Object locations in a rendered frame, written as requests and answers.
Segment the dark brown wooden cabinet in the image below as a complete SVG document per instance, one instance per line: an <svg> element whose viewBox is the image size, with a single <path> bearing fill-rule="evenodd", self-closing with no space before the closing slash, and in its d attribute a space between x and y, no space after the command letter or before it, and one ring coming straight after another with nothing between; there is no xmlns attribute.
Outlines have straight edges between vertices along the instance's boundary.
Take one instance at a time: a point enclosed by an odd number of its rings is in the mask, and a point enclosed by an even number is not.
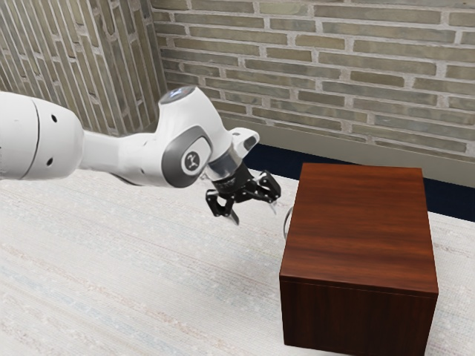
<svg viewBox="0 0 475 356"><path fill-rule="evenodd" d="M279 283L286 345L424 356L439 287L422 170L304 164Z"/></svg>

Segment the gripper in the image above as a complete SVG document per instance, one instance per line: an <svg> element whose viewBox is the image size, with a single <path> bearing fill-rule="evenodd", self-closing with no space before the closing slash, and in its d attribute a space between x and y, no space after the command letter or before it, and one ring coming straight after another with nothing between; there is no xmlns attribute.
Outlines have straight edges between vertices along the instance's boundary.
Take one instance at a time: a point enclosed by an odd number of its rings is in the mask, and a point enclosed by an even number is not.
<svg viewBox="0 0 475 356"><path fill-rule="evenodd" d="M227 178L213 181L214 189L206 191L206 202L215 217L225 217L235 225L240 224L239 217L233 210L235 202L244 202L257 199L268 204L274 214L277 214L277 201L281 197L281 186L267 170L262 171L254 178L251 188L247 188L248 181L253 176L245 163L241 163L236 171ZM225 199L225 204L218 202L219 198Z"/></svg>

